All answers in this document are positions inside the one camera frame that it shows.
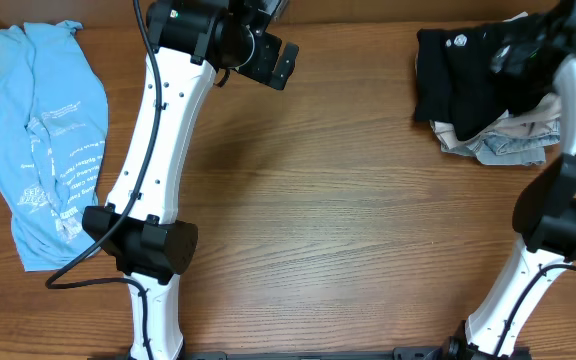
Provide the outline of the black t-shirt with logo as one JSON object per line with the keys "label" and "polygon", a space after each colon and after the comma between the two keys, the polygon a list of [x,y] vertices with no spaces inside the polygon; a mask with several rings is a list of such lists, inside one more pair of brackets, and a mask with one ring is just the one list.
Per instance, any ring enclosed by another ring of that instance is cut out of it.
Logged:
{"label": "black t-shirt with logo", "polygon": [[504,46],[527,46],[541,17],[528,15],[509,22],[476,27],[421,29],[417,32],[417,122],[444,122],[466,141],[504,112],[520,115],[534,109],[551,91],[547,78],[514,78],[492,69]]}

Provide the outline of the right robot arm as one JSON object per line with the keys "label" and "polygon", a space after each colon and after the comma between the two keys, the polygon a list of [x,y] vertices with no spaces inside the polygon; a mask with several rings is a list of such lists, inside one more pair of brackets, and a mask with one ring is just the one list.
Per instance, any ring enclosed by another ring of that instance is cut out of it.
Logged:
{"label": "right robot arm", "polygon": [[530,87],[549,84],[561,100],[560,153],[520,194],[511,256],[490,292],[433,359],[527,359],[515,343],[552,283],[576,271],[576,0],[541,15],[535,32],[505,43],[491,69]]}

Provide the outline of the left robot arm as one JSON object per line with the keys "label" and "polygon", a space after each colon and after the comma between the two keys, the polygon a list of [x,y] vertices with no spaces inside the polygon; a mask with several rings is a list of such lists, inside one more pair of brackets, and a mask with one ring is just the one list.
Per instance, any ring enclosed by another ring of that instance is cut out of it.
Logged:
{"label": "left robot arm", "polygon": [[267,31],[285,2],[155,1],[139,26],[149,49],[143,97],[119,175],[84,230],[114,257],[131,295],[129,359],[181,359],[180,277],[198,228],[178,218],[180,180],[209,91],[236,72],[284,89],[299,51]]}

